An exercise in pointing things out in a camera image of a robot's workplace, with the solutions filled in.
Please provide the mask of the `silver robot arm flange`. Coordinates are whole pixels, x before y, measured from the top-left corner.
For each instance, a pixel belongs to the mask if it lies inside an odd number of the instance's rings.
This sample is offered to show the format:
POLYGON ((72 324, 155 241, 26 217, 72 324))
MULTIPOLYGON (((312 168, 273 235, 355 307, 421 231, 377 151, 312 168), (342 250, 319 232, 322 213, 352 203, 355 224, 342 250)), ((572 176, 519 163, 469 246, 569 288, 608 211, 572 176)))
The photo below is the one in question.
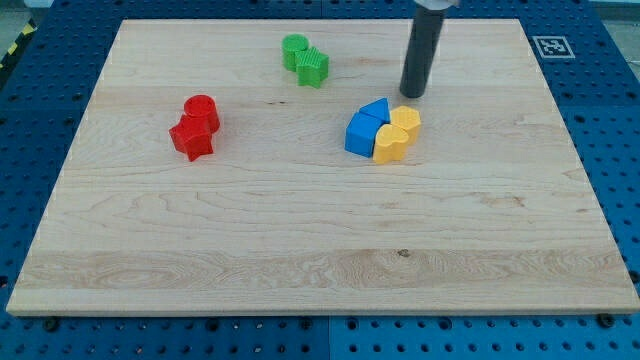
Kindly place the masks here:
POLYGON ((414 2, 428 10, 443 11, 452 6, 458 7, 461 0, 414 0, 414 2))

